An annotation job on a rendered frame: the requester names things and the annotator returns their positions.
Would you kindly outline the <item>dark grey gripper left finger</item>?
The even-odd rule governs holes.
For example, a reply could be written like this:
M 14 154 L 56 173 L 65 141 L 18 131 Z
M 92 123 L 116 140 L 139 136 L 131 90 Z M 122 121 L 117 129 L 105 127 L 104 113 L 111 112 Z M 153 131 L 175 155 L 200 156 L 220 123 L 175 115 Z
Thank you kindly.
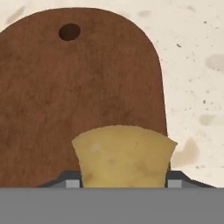
M 82 188 L 79 171 L 63 171 L 56 179 L 44 183 L 41 187 Z

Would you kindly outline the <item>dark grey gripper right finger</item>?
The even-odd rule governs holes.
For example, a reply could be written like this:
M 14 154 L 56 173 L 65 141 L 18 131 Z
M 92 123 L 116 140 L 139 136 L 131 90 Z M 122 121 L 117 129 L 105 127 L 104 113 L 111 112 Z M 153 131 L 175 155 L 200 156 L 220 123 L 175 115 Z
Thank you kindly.
M 207 185 L 205 183 L 189 178 L 182 171 L 168 171 L 165 176 L 164 186 L 166 188 L 212 188 L 211 185 Z

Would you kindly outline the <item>yellow sponge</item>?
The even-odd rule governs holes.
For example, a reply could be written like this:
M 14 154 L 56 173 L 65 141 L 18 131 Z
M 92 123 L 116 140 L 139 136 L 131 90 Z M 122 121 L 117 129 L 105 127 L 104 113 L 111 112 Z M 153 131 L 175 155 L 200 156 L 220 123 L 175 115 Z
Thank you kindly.
M 163 187 L 177 143 L 137 126 L 91 129 L 73 140 L 83 186 Z

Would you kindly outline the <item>brown wooden cutting board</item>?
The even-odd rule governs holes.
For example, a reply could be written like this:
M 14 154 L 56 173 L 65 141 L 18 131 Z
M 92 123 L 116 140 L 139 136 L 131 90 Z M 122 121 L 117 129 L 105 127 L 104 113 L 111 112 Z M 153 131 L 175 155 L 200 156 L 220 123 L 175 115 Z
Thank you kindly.
M 167 132 L 158 54 L 134 23 L 64 8 L 0 32 L 0 186 L 78 170 L 73 139 L 113 124 Z

